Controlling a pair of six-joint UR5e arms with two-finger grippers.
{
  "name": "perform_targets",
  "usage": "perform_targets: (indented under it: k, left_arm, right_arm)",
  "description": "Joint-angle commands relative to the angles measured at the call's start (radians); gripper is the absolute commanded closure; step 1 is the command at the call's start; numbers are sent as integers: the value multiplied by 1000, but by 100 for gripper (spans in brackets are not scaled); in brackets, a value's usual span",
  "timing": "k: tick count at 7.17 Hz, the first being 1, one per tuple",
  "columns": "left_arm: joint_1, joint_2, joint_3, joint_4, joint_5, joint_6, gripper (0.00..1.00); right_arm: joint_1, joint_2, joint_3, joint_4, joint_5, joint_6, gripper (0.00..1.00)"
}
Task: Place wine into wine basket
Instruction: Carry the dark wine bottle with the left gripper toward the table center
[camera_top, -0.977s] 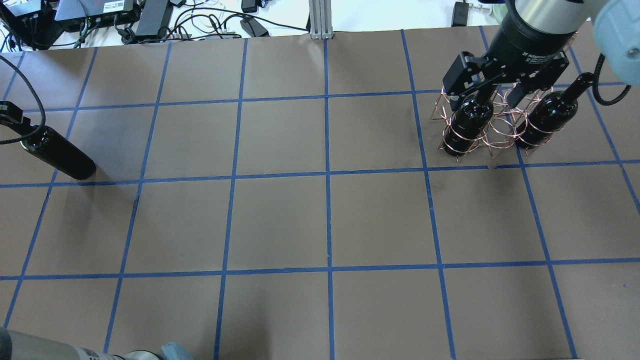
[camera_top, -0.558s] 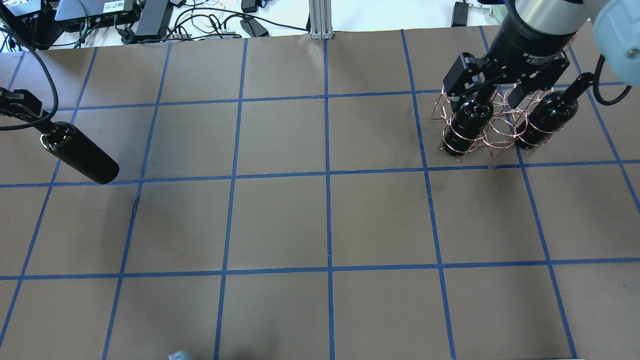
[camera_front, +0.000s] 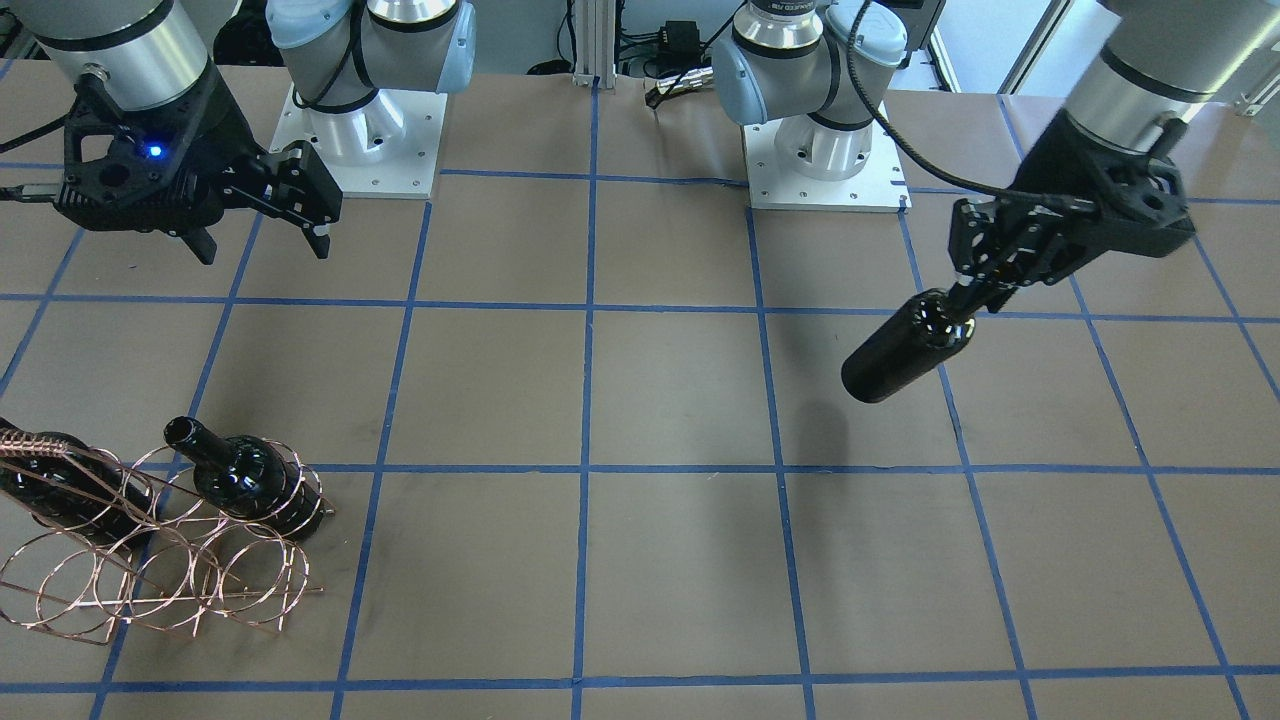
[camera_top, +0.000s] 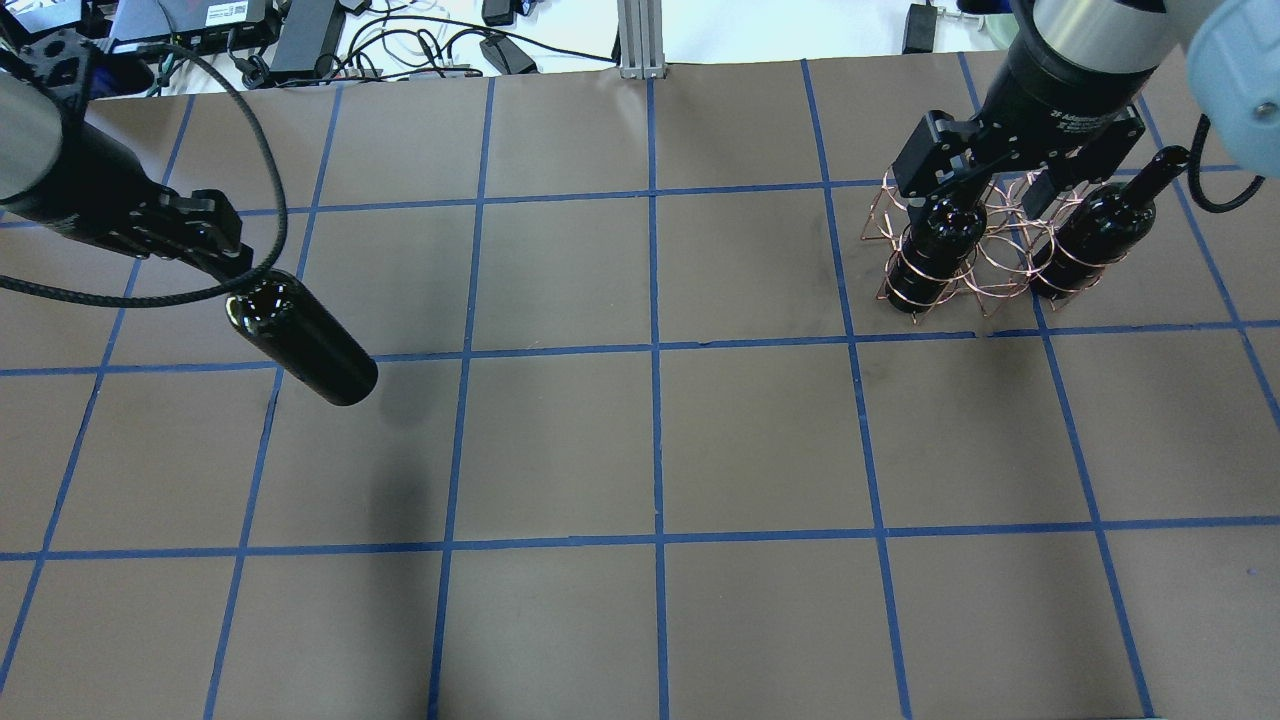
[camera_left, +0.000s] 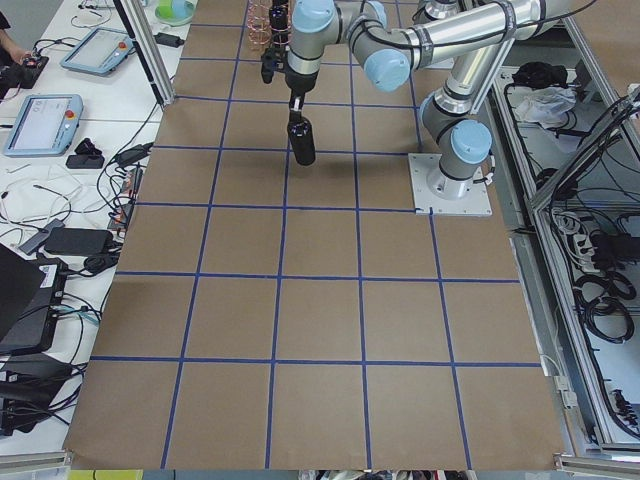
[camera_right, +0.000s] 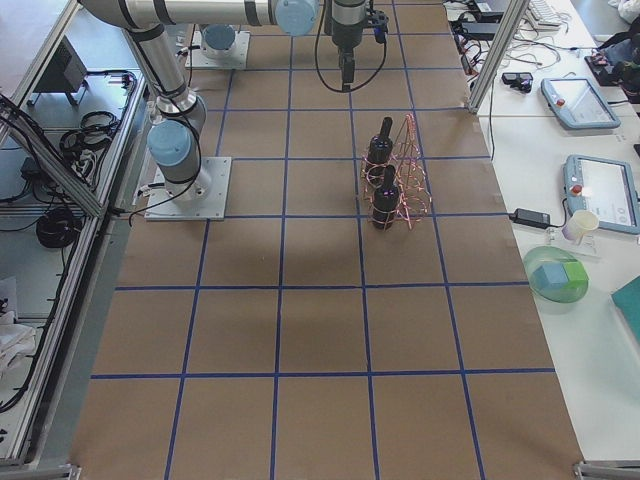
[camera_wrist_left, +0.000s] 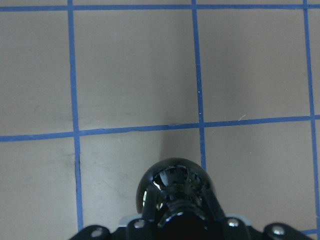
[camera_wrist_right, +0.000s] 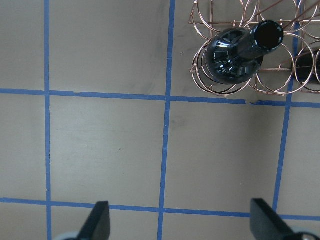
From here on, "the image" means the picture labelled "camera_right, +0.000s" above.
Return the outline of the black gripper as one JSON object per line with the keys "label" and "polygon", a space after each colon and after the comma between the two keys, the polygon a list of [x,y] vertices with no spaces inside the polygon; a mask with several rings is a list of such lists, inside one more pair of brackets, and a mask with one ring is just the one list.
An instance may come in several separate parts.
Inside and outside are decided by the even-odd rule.
{"label": "black gripper", "polygon": [[350,91],[355,77],[354,51],[363,32],[371,29],[375,41],[385,44],[388,16],[374,8],[373,1],[331,1],[329,3],[329,35],[339,48],[341,90]]}

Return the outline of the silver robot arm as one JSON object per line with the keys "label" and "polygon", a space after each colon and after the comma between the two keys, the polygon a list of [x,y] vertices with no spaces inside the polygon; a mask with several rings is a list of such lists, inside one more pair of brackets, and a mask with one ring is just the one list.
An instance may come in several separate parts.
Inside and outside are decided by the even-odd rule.
{"label": "silver robot arm", "polygon": [[83,7],[119,27],[156,94],[159,122],[147,147],[164,176],[170,199],[185,201],[205,193],[200,132],[206,119],[203,99],[188,85],[165,28],[168,25],[278,26],[295,37],[326,33],[338,51],[341,92],[357,90],[355,49],[370,29],[385,44],[388,18],[371,1],[85,1]]}
{"label": "silver robot arm", "polygon": [[236,33],[231,25],[206,24],[202,25],[201,44],[205,50],[225,51],[235,43]]}

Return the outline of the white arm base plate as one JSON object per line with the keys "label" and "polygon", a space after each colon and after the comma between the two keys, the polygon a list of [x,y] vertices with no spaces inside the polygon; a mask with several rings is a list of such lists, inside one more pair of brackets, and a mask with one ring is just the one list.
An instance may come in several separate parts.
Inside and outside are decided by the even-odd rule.
{"label": "white arm base plate", "polygon": [[250,33],[236,31],[229,49],[214,49],[202,39],[200,31],[194,34],[193,47],[187,54],[185,66],[195,70],[245,70],[247,66]]}
{"label": "white arm base plate", "polygon": [[148,221],[223,221],[232,169],[231,157],[204,157],[195,183],[186,193],[174,198],[185,188],[169,184],[153,189],[150,208],[144,212]]}

